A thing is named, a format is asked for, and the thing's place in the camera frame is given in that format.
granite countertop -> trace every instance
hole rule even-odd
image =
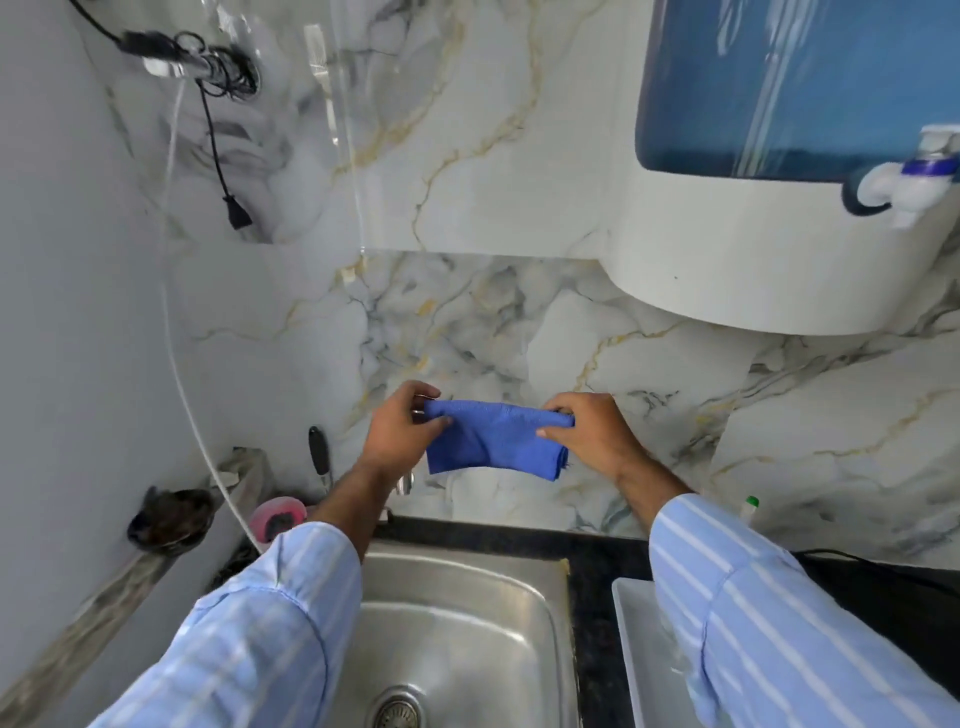
[[[611,584],[621,576],[653,578],[646,541],[414,518],[380,524],[375,538],[506,556],[566,559],[582,725],[634,726]],[[891,640],[960,699],[960,673],[954,666],[960,653],[960,611],[955,596],[939,591],[960,589],[960,573],[798,558],[809,576],[842,607]]]

